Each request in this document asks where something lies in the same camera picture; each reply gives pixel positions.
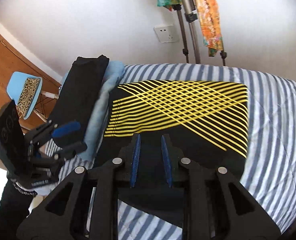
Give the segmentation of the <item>left black sleeved forearm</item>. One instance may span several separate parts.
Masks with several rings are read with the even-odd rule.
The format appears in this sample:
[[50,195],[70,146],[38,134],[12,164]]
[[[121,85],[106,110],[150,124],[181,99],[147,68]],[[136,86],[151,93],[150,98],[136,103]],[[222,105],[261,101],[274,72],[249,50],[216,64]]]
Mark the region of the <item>left black sleeved forearm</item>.
[[0,200],[0,219],[11,236],[16,236],[19,225],[30,214],[29,208],[36,191],[26,191],[8,180]]

